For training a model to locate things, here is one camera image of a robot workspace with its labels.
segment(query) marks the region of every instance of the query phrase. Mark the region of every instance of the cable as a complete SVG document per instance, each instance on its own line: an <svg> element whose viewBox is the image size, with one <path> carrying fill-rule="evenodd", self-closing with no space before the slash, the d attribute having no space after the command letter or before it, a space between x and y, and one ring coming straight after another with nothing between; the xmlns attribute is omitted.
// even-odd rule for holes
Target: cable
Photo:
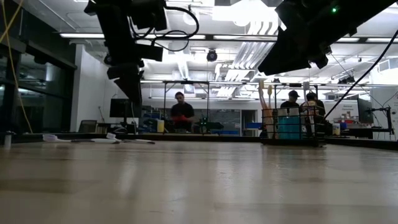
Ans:
<svg viewBox="0 0 398 224"><path fill-rule="evenodd" d="M17 8L17 11L14 13L14 15L13 15L13 17L10 20L10 23L8 25L7 25L6 7L5 7L4 2L3 2L3 4L2 4L2 14L3 14L3 19L4 19L4 25L6 26L6 31L4 32L3 36L5 35L7 37L8 52L9 52L9 56L10 56L9 60L11 61L12 74L14 75L15 88L18 91L19 103L21 104L22 112L24 114L26 123L27 123L27 125L29 127L29 131L30 131L31 134L33 134L32 126L30 125L29 119L27 118L26 111L25 111L25 108L24 108L24 104L22 102L22 97L21 97L21 94L19 93L18 79L17 79L17 75L16 75L16 71L15 71L14 61L12 59L12 50L11 50L10 38L9 38L9 35L8 35L8 29L11 27L12 23L14 22L13 19L15 19L15 15L18 14L18 11L21 8L23 2L24 2L24 0L21 0L21 2L19 3L19 6Z"/></svg>
<svg viewBox="0 0 398 224"><path fill-rule="evenodd" d="M11 20L10 20L10 23L8 23L8 25L7 25L7 23L6 23L6 20L4 20L4 25L6 26L6 30L4 30L4 33L3 33L2 36L0 37L0 43L2 42L2 40L4 39L4 37L8 34L8 30L11 28L12 23L14 23L14 20L15 20L15 18L17 17L18 12L19 12L19 10L20 10L21 7L22 7L22 3L23 3L23 2L24 2L24 0L21 0L21 1L20 1L17 10L15 11L14 15L12 15L12 18L11 18Z"/></svg>
<svg viewBox="0 0 398 224"><path fill-rule="evenodd" d="M336 107L341 103L341 101L343 101L344 97L346 97L349 92L372 70L374 69L374 67L380 62L380 60L383 58L383 56L386 54L386 52L388 51L388 49L390 48L391 44L394 42L395 38L398 35L398 30L396 31L396 33L392 36L390 42L387 44L387 47L383 50L383 52L380 54L379 58L373 63L373 65L361 76L361 78L359 78L348 90L347 92L337 101L337 103L332 107L332 109L326 114L326 116L324 117L324 119L326 119L330 113L336 109Z"/></svg>
<svg viewBox="0 0 398 224"><path fill-rule="evenodd" d="M168 10L175 10L175 11L180 11L180 12L187 13L195 21L196 29L191 34L187 34L186 32L184 32L182 30L171 30L171 31L166 32L165 34L160 35L160 36L156 36L155 31L154 31L155 38L152 40L150 45L154 46L155 44L157 44L157 45L163 47L164 49L169 50L168 48L164 47L163 45L156 43L156 41L159 40L159 39L162 39L162 40L176 40L176 39L177 40L187 40L187 44L185 45L184 48L182 48L180 50L169 50L169 51L172 51L172 52L181 51L181 50L185 49L188 46L189 38L193 37L194 35L196 35L199 32L199 21L198 21L197 17L192 12L190 12L189 10L186 10L184 8L172 7L172 6L165 6L164 8L168 9ZM171 34L173 32L180 32L180 33L185 34L185 36L184 37L167 37L168 34Z"/></svg>
<svg viewBox="0 0 398 224"><path fill-rule="evenodd" d="M181 33L187 35L187 33L186 33L185 31L182 31L182 30L171 30L171 31L169 31L169 32L181 32ZM186 49L186 48L188 47L189 39L187 39L187 43L186 43L181 49L177 49L177 50L169 49L169 48L165 47L164 45L159 44L159 43L156 43L156 42L154 42L154 44L159 45L159 46L163 47L164 49L166 49L166 50L168 50L168 51L171 51L171 52L179 52L179 51L182 51L182 50L184 50L184 49Z"/></svg>
<svg viewBox="0 0 398 224"><path fill-rule="evenodd" d="M393 99L394 96L396 96L396 94L398 93L398 91L396 91L392 97L390 97L386 102L383 103L383 105L381 107L384 108L384 105L386 105L386 103L388 103L388 101L390 101L391 99Z"/></svg>
<svg viewBox="0 0 398 224"><path fill-rule="evenodd" d="M376 121L377 121L377 125L378 125L379 127L381 127L380 121L378 120L377 116L376 116L373 112L372 112L372 114L373 114L374 118L375 118Z"/></svg>
<svg viewBox="0 0 398 224"><path fill-rule="evenodd" d="M340 65L340 67L344 70L344 72L347 74L347 75L350 75L348 72L347 72L347 70L342 66L342 64L340 64L340 62L335 58L335 56L333 55L333 54L330 54L335 60L336 60L336 62ZM383 107L382 105L381 105L381 103L379 103L378 101L377 101L377 99L375 99L369 92L367 92L362 86L359 86L359 87L361 87L361 89L363 89L365 92L366 92L366 94L368 94L376 103L378 103L381 107Z"/></svg>
<svg viewBox="0 0 398 224"><path fill-rule="evenodd" d="M154 27L150 27L147 32L144 35L139 35L136 30L134 29L133 23L132 23L132 18L131 16L128 17L129 19L129 25L130 25L130 29L132 30L132 33L134 34L135 40L141 40L144 39L145 37L148 36L148 34L150 34L152 32L152 30L154 30Z"/></svg>
<svg viewBox="0 0 398 224"><path fill-rule="evenodd" d="M195 31L193 31L193 33L187 35L186 37L169 37L169 38L164 37L163 39L183 39L183 40L185 40L185 39L189 39L189 38L193 37L194 35L196 35L199 32L199 21L198 21L197 17L192 12L190 12L189 10L186 10L184 8L181 8L181 7L165 6L164 8L168 9L168 10L175 10L175 11L187 13L195 21L197 27L196 27Z"/></svg>

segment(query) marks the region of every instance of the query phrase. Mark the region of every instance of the yellow cable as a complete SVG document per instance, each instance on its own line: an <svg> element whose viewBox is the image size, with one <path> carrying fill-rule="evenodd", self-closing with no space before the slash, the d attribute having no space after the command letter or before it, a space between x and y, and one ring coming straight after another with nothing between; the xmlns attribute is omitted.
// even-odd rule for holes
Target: yellow cable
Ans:
<svg viewBox="0 0 398 224"><path fill-rule="evenodd" d="M18 79L17 79L17 75L16 75L16 71L15 71L14 61L12 59L12 50L11 50L10 38L8 36L8 28L10 28L10 26L12 25L13 19L15 18L15 15L18 13L18 10L21 8L21 5L22 5L23 2L24 2L24 0L22 0L19 3L19 7L18 7L16 13L14 14L13 18L11 19L11 21L10 21L10 23L8 25L7 25L7 17L6 17L6 7L5 7L4 2L3 2L3 4L2 4L2 14L3 14L3 18L4 18L4 25L7 27L5 33L3 34L3 36L5 35L7 37L8 52L9 52L9 55L10 55L9 60L11 61L12 74L14 75L15 88L18 91L19 103L21 104L22 111L24 112L26 123L29 126L29 131L30 131L30 133L33 134L32 127L30 126L30 122L29 122L29 119L27 118L26 111L25 111L25 108L24 108L24 104L22 102L21 94L19 93Z"/></svg>
<svg viewBox="0 0 398 224"><path fill-rule="evenodd" d="M2 42L2 40L4 39L4 37L6 36L6 34L8 34L8 30L11 28L12 23L14 22L14 19L17 17L18 12L19 12L19 10L20 10L21 7L22 7L22 3L23 3L23 2L24 2L24 0L21 0L21 1L20 1L17 10L15 11L15 13L14 13L14 15L12 16L12 18L11 18L11 20L10 20L10 23L9 23L8 25L7 25L6 20L4 20L4 25L6 26L6 30L4 31L4 33L3 33L2 36L0 37L0 43ZM4 2L4 0L3 0L3 1L2 1L2 6L3 6L3 8L5 7L4 5L5 5L5 2Z"/></svg>

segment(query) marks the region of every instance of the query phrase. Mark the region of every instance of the computer monitor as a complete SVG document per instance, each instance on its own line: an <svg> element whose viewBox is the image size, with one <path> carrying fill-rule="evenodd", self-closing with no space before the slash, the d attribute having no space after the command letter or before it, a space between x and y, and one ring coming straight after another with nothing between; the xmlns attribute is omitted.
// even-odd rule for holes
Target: computer monitor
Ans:
<svg viewBox="0 0 398 224"><path fill-rule="evenodd" d="M359 122L363 124L373 124L373 113L370 111L371 109L372 103L370 101L358 98Z"/></svg>
<svg viewBox="0 0 398 224"><path fill-rule="evenodd" d="M111 99L111 118L139 118L141 108L134 106L128 99Z"/></svg>

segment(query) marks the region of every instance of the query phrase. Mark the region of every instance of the wooden floor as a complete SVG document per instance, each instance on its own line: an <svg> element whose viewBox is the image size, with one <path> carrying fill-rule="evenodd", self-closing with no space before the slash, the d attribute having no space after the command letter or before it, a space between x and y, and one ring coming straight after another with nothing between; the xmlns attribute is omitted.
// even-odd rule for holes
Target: wooden floor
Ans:
<svg viewBox="0 0 398 224"><path fill-rule="evenodd" d="M393 151L214 142L0 151L1 224L397 222Z"/></svg>

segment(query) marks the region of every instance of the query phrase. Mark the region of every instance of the window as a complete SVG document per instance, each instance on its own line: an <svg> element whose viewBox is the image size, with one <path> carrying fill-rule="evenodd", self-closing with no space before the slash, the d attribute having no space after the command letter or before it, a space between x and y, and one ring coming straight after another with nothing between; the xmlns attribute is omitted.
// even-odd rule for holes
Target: window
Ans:
<svg viewBox="0 0 398 224"><path fill-rule="evenodd" d="M34 133L68 131L70 113L68 102L54 96L44 95L20 88L22 102ZM17 100L16 123L23 132L29 132L22 106Z"/></svg>
<svg viewBox="0 0 398 224"><path fill-rule="evenodd" d="M0 78L5 78L6 72L7 72L7 58L0 55Z"/></svg>
<svg viewBox="0 0 398 224"><path fill-rule="evenodd" d="M0 108L2 108L3 99L4 99L4 85L0 85Z"/></svg>
<svg viewBox="0 0 398 224"><path fill-rule="evenodd" d="M21 55L21 67L19 69L19 82L49 93L71 96L71 74L51 63L37 63L35 57L29 54Z"/></svg>

